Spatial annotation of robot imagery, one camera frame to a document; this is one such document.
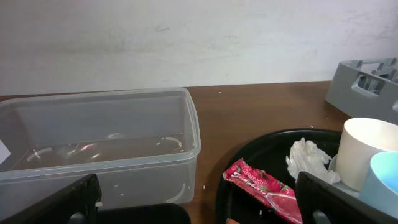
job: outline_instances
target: red candy wrapper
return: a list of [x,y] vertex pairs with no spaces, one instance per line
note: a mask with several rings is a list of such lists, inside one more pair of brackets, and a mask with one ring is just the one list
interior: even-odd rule
[[253,169],[243,158],[223,173],[230,181],[291,223],[303,223],[294,190],[263,170]]

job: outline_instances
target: white label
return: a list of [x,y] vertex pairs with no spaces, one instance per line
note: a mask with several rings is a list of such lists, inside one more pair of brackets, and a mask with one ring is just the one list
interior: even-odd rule
[[2,164],[10,155],[10,151],[8,151],[7,147],[0,140],[0,164]]

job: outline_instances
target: light blue mug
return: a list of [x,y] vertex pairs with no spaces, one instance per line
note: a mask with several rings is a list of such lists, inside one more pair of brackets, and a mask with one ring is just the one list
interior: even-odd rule
[[372,156],[359,199],[398,218],[398,152]]

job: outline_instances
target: wooden table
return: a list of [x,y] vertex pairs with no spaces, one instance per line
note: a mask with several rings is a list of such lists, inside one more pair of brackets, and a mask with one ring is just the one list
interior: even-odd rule
[[[281,129],[343,129],[349,117],[323,100],[329,85],[307,82],[188,88],[198,113],[202,145],[195,196],[183,205],[193,224],[215,223],[221,174],[249,141]],[[15,97],[22,96],[0,96],[0,101]]]

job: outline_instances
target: white crumpled paper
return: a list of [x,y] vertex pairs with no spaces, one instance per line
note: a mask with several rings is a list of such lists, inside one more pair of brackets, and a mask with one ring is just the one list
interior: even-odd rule
[[305,171],[329,184],[339,182],[338,173],[329,172],[324,166],[330,160],[331,157],[317,148],[314,142],[302,138],[290,148],[290,158],[286,157],[287,171],[295,180],[299,177],[299,172]]

